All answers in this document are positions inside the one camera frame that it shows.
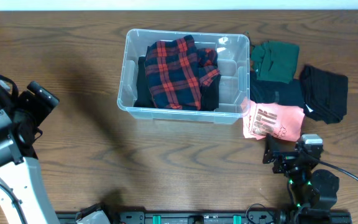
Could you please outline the black garment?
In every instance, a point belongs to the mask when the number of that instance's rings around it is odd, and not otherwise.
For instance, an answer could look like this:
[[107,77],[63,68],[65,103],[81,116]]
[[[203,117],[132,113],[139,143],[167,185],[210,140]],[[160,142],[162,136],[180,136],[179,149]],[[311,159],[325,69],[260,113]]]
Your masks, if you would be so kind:
[[307,117],[326,124],[343,120],[347,114],[347,76],[305,65],[300,83]]

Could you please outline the red navy plaid garment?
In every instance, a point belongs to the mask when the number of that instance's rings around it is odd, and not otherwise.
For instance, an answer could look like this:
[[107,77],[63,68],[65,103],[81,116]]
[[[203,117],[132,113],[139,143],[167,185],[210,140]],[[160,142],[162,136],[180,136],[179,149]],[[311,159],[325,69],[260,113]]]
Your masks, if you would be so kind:
[[144,67],[156,108],[214,111],[219,107],[218,53],[197,48],[192,35],[148,46]]

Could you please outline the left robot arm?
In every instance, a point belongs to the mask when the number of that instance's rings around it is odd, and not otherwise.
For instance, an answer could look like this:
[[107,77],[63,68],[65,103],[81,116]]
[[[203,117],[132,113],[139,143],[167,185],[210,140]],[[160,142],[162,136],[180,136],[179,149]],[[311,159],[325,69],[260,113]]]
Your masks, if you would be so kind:
[[0,75],[0,206],[9,223],[58,223],[33,147],[59,99],[37,82],[27,91]]

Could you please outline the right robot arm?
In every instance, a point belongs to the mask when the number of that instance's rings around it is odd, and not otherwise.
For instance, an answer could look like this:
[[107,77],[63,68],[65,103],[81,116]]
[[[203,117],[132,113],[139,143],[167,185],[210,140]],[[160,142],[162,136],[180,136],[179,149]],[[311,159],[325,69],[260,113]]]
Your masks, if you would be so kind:
[[265,140],[262,162],[272,163],[273,173],[288,178],[294,203],[312,210],[330,210],[337,202],[339,178],[328,170],[315,169],[323,152],[323,140],[317,134],[304,134],[292,151],[284,150],[284,141],[270,134]]

